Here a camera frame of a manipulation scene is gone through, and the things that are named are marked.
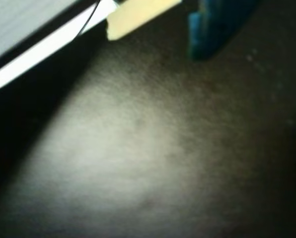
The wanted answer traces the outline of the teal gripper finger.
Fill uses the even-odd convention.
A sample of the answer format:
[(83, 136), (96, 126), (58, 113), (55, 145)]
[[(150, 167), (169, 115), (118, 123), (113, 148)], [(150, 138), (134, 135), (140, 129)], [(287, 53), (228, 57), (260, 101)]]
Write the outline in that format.
[(242, 27), (259, 1), (199, 0), (188, 17), (189, 55), (207, 60)]

